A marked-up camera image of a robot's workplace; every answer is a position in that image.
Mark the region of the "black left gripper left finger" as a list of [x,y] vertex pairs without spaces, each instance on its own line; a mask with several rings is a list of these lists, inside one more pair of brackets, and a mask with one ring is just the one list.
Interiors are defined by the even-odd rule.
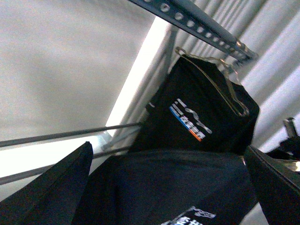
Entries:
[[90,173],[93,148],[85,142],[0,203],[2,225],[69,225]]

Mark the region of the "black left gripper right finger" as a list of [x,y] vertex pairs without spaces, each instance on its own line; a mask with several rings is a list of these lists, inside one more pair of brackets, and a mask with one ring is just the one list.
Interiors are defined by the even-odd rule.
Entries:
[[300,174],[255,147],[244,153],[258,202],[270,225],[300,223]]

